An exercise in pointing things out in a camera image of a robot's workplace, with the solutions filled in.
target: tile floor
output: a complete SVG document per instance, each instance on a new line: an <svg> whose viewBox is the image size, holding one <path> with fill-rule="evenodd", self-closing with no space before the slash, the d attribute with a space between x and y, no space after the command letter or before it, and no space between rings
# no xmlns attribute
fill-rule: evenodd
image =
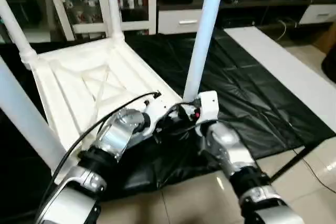
<svg viewBox="0 0 336 224"><path fill-rule="evenodd" d="M324 75L319 69L324 54L319 50L312 46L287 50ZM271 176L295 155L294 151L287 151L260 159L258 164ZM336 137L324 141L304 160L323 183L336 190ZM276 180L274 187L306 224L336 224L336 194L324 188L303 161ZM98 224L108 223L243 224L244 221L230 183L223 173L215 172L153 193L105 203Z"/></svg>

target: white pole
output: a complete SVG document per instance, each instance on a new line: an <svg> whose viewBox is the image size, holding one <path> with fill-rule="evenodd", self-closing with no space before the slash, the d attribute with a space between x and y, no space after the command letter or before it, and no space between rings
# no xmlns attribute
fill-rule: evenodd
<svg viewBox="0 0 336 224"><path fill-rule="evenodd" d="M0 90L1 109L54 171L66 151L1 57ZM68 159L63 171L67 171L71 166L72 160Z"/></svg>
<svg viewBox="0 0 336 224"><path fill-rule="evenodd" d="M121 30L118 0L109 0L109 6L112 19L112 38L119 38L124 40L124 34Z"/></svg>
<svg viewBox="0 0 336 224"><path fill-rule="evenodd" d="M3 20L12 40L19 49L21 61L25 64L27 69L30 69L29 61L37 58L36 51L31 48L26 36L24 35L21 27L16 21L11 8L6 0L0 0L0 16Z"/></svg>
<svg viewBox="0 0 336 224"><path fill-rule="evenodd" d="M221 0L204 0L202 16L199 22L200 25L196 35L187 82L185 84L183 101L192 101L198 94L220 1Z"/></svg>

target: black cable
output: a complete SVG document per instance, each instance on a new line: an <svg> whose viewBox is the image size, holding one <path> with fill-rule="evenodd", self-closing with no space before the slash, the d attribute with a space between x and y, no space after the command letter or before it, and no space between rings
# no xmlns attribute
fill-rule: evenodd
<svg viewBox="0 0 336 224"><path fill-rule="evenodd" d="M326 184L324 184L324 183L318 178L318 176L317 176L316 173L314 172L313 168L311 168L311 166L308 164L308 162L307 162L304 158L302 158L302 161L306 164L306 166L310 169L310 171L313 173L314 177L318 180L318 182L320 182L320 184L321 184L322 186L324 186L326 189L328 189L329 191L331 191L331 192L333 192L334 194L336 194L336 191L334 191L334 190L331 189L329 186L327 186Z"/></svg>
<svg viewBox="0 0 336 224"><path fill-rule="evenodd" d="M173 106L171 106L166 113L164 113L164 115L161 117L160 121L162 122L162 125L164 125L165 120L167 119L167 117L174 112L174 110L176 110L178 108L178 106L180 105L193 105L194 102L179 102L174 104Z"/></svg>
<svg viewBox="0 0 336 224"><path fill-rule="evenodd" d="M114 113L116 113L117 111L121 110L123 107L126 107L127 105L129 105L130 103L142 98L142 97L145 97L147 95L151 95L151 94L156 94L158 95L159 93L158 92L150 92L150 93L146 93L146 94L142 94L134 99L132 99L131 101L125 103L124 105L118 107L117 109L113 110L112 112L108 113L106 116L104 116L103 118L101 118L100 120L98 120L95 124L93 124L91 127L89 127L86 131L84 131L80 136L79 138L71 145L71 147L69 148L69 150L65 153L65 155L63 156L63 158L61 159L61 161L59 162L58 166L56 167L55 169L55 172L53 174L53 176L51 177L51 180L47 186L47 189L45 191L45 193L43 194L42 196L42 200L40 202L40 205L38 206L38 209L37 209L37 214L36 214L36 219L35 219L35 222L37 221L37 218L39 216L39 212L41 210L41 207L44 203L44 201L46 200L46 197L50 191L50 188L52 187L57 175L59 174L59 172L61 171L65 161L68 159L68 157L70 156L70 154L72 153L72 151L76 148L76 146L95 128L97 127L101 122L103 121L106 121L111 115L113 115Z"/></svg>
<svg viewBox="0 0 336 224"><path fill-rule="evenodd" d="M185 132L188 132L188 131L190 131L190 130L192 130L192 129L198 127L198 126L201 126L202 124L205 124L205 123L213 123L213 122L222 122L222 123L227 124L226 121L221 120L221 119L206 120L206 121L203 121L203 122L201 122L201 123L196 123L196 124L194 124L194 125L192 125L192 126L190 126L190 127L184 128L184 129L182 129L182 130L179 130L179 131L175 131L175 132L173 132L173 133L170 133L170 135L173 135L173 136L180 135L180 134L183 134L183 133L185 133Z"/></svg>

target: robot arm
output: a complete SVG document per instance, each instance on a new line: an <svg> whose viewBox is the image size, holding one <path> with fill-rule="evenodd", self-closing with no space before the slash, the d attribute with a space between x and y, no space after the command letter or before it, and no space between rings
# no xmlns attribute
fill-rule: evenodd
<svg viewBox="0 0 336 224"><path fill-rule="evenodd" d="M302 219L276 193L267 174L263 173L238 134L217 119L215 91L200 93L184 107L184 119L196 125L201 136L200 150L214 158L239 200L242 216L248 224L301 224ZM171 110L161 99L147 104L144 113L122 109L112 115L87 151L79 154L73 167L47 200L37 223L96 223L99 196L107 187L107 178L130 145L152 135L165 122ZM173 120L180 120L175 113Z"/></svg>
<svg viewBox="0 0 336 224"><path fill-rule="evenodd" d="M39 213L40 224L93 224L100 213L98 200L107 187L132 136L148 126L140 111L122 109L108 120L96 140L79 153L74 166Z"/></svg>
<svg viewBox="0 0 336 224"><path fill-rule="evenodd" d="M200 94L202 111L206 118L217 119L218 106L214 91ZM222 122L205 123L197 133L202 136L200 149L209 158L214 158L230 181L241 207L241 215L248 224L301 224L298 216L275 191L270 178L265 174L238 134Z"/></svg>

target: drawer handle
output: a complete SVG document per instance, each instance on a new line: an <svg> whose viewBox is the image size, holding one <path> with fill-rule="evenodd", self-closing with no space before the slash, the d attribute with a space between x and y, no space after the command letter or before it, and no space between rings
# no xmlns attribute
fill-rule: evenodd
<svg viewBox="0 0 336 224"><path fill-rule="evenodd" d="M196 24L198 22L198 20L181 20L178 23L180 25L188 25L188 24Z"/></svg>
<svg viewBox="0 0 336 224"><path fill-rule="evenodd" d="M326 16L329 16L329 13L320 13L317 16L318 17L326 17Z"/></svg>

